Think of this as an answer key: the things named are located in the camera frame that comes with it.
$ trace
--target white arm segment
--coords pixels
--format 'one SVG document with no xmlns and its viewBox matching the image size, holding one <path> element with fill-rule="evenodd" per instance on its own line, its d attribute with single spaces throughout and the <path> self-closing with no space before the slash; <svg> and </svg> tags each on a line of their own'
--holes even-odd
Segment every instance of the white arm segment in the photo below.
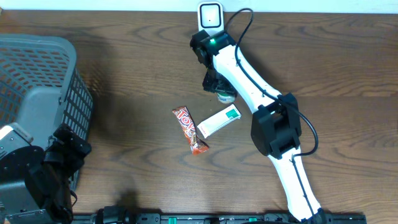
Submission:
<svg viewBox="0 0 398 224">
<path fill-rule="evenodd" d="M 213 65 L 215 70 L 222 74 L 231 84 L 234 86 L 236 91 L 242 96 L 245 102 L 248 104 L 252 113 L 258 110 L 260 105 L 267 106 L 274 102 L 274 100 L 263 96 L 261 91 L 246 77 L 242 70 L 236 65 L 235 60 L 235 46 L 229 45 L 219 51 L 218 55 L 213 56 Z M 272 96 L 280 94 L 279 91 L 271 87 L 266 83 L 260 75 L 250 66 L 250 64 L 243 57 L 242 52 L 238 49 L 238 58 L 241 61 L 241 65 L 251 76 L 251 78 L 258 83 L 264 90 L 267 90 Z M 300 186 L 299 179 L 296 175 L 293 164 L 290 162 L 293 154 L 300 153 L 299 149 L 291 149 L 282 155 L 282 159 L 276 159 L 272 156 L 268 156 L 274 164 L 280 181 L 285 189 L 289 212 L 298 220 L 304 218 L 308 219 L 312 216 L 310 208 L 306 199 L 303 196 L 303 190 Z M 302 164 L 301 157 L 295 158 L 296 166 L 300 178 L 302 180 L 305 193 L 308 196 L 310 205 L 314 213 L 318 212 L 320 208 L 319 202 L 316 200 L 312 193 L 310 184 L 308 183 L 307 176 L 305 175 L 304 167 Z"/>
</svg>

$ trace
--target plastic basket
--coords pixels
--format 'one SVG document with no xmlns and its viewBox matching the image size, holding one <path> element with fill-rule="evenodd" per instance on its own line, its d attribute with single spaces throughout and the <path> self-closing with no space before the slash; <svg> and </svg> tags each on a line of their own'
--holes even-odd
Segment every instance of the plastic basket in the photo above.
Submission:
<svg viewBox="0 0 398 224">
<path fill-rule="evenodd" d="M 0 126 L 19 123 L 46 149 L 65 123 L 88 137 L 93 99 L 76 69 L 76 51 L 59 37 L 0 35 Z M 71 182 L 76 188 L 78 172 Z"/>
</svg>

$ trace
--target robotic arm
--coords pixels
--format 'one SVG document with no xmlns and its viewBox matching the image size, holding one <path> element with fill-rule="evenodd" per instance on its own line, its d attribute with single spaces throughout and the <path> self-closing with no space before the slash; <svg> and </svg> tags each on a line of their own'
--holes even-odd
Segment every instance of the robotic arm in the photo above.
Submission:
<svg viewBox="0 0 398 224">
<path fill-rule="evenodd" d="M 295 159 L 297 172 L 291 161 L 294 154 L 301 153 L 299 116 L 265 96 L 244 74 L 236 63 L 236 43 L 225 31 L 209 36 L 202 30 L 192 37 L 190 46 L 198 56 L 199 62 L 208 69 L 215 70 L 216 75 L 212 77 L 210 73 L 214 71 L 206 74 L 203 84 L 212 86 L 212 90 L 218 93 L 233 89 L 248 104 L 253 114 L 252 140 L 258 150 L 274 164 L 287 196 L 289 212 L 298 220 L 308 220 L 313 217 L 312 212 L 322 211 L 311 191 L 301 158 Z M 297 108 L 297 100 L 291 93 L 282 96 L 250 66 L 239 48 L 237 53 L 241 66 L 252 80 L 271 96 Z"/>
</svg>

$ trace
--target white background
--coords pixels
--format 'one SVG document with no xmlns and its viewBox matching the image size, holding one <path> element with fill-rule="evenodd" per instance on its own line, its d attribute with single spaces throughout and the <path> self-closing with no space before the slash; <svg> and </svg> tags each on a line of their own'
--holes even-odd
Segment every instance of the white background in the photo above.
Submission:
<svg viewBox="0 0 398 224">
<path fill-rule="evenodd" d="M 196 11 L 203 0 L 0 0 L 3 9 Z M 398 13 L 398 0 L 219 0 L 224 11 Z"/>
</svg>

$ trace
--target candy bar wrapper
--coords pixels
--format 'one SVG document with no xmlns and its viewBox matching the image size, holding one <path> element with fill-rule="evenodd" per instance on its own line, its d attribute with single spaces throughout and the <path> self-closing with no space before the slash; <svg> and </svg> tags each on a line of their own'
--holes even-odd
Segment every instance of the candy bar wrapper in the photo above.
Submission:
<svg viewBox="0 0 398 224">
<path fill-rule="evenodd" d="M 173 114 L 177 117 L 182 131 L 185 133 L 185 137 L 191 146 L 192 154 L 197 155 L 209 150 L 206 143 L 199 139 L 195 124 L 193 123 L 192 117 L 186 106 L 181 106 L 173 110 Z"/>
</svg>

